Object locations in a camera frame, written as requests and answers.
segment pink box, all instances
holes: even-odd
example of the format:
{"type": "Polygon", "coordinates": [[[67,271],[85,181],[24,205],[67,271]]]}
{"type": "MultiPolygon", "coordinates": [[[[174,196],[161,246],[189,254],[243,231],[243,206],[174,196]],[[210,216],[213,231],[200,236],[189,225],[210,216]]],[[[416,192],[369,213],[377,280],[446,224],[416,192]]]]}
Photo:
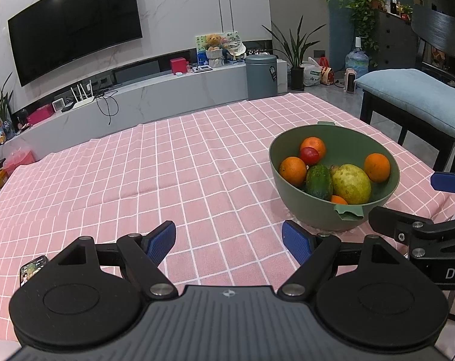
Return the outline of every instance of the pink box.
{"type": "Polygon", "coordinates": [[[187,73],[187,61],[185,58],[174,58],[171,60],[171,69],[172,73],[176,74],[177,72],[187,73]]]}
{"type": "Polygon", "coordinates": [[[12,153],[4,161],[4,170],[7,171],[8,176],[12,175],[19,165],[29,165],[35,162],[35,158],[31,150],[19,149],[12,153]]]}
{"type": "Polygon", "coordinates": [[[47,104],[44,107],[39,108],[38,110],[34,111],[27,117],[27,121],[29,124],[34,125],[38,124],[39,122],[43,121],[51,117],[54,114],[54,107],[51,104],[47,104]]]}

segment water dispenser bottle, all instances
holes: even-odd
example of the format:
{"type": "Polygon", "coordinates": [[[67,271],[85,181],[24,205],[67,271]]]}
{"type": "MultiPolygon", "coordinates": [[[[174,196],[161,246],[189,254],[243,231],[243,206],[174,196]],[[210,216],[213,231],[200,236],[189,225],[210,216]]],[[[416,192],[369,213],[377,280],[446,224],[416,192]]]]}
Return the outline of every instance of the water dispenser bottle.
{"type": "Polygon", "coordinates": [[[351,68],[356,72],[356,78],[360,78],[369,72],[369,57],[361,50],[361,38],[356,37],[356,47],[346,56],[346,69],[351,68]]]}

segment cucumber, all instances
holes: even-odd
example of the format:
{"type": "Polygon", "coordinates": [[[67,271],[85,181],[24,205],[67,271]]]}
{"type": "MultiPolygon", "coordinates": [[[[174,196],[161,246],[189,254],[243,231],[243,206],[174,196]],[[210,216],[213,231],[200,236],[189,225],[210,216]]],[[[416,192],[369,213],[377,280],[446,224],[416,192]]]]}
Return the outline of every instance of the cucumber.
{"type": "Polygon", "coordinates": [[[316,164],[309,167],[306,175],[306,193],[325,201],[331,200],[333,182],[326,166],[316,164]]]}

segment bowl handle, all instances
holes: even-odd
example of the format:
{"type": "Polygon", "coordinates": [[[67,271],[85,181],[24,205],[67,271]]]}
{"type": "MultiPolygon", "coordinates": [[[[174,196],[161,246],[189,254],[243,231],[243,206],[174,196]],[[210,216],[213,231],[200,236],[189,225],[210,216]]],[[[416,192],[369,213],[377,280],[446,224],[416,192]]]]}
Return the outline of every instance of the bowl handle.
{"type": "Polygon", "coordinates": [[[364,218],[363,207],[361,205],[334,205],[334,211],[344,221],[359,221],[364,218]]]}

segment black chair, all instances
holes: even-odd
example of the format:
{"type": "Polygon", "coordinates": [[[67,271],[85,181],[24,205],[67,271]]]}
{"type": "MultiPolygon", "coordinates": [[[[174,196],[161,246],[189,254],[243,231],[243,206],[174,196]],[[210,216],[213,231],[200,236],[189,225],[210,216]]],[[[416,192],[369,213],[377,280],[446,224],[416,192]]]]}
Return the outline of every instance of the black chair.
{"type": "Polygon", "coordinates": [[[397,123],[400,145],[408,131],[417,135],[439,151],[433,169],[444,171],[455,145],[455,88],[431,76],[453,81],[455,76],[427,64],[423,56],[430,44],[455,57],[455,17],[415,5],[412,29],[420,38],[416,69],[375,71],[356,80],[364,90],[360,119],[369,124],[376,112],[397,123]]]}

